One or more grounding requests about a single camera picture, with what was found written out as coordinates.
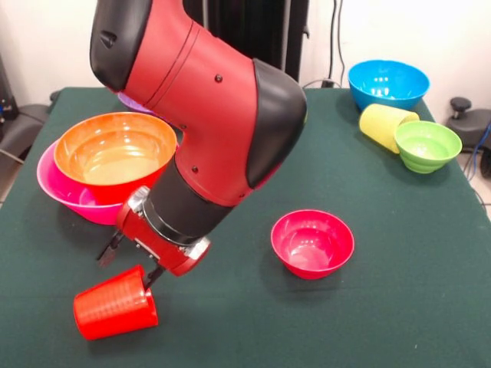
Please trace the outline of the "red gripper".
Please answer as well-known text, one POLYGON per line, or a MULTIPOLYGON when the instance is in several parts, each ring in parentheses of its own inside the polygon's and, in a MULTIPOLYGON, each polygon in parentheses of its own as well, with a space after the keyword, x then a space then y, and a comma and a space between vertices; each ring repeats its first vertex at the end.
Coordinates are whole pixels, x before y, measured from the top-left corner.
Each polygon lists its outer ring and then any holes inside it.
POLYGON ((117 215, 119 230, 96 258, 100 267, 107 267, 115 259, 124 236, 135 242, 152 255, 158 264, 143 279, 145 291, 149 290, 166 270, 175 276, 193 270, 206 256, 211 245, 207 237, 191 241, 190 245, 181 245, 158 233, 147 219, 147 213, 150 211, 149 193, 148 187, 141 186, 130 195, 117 215))

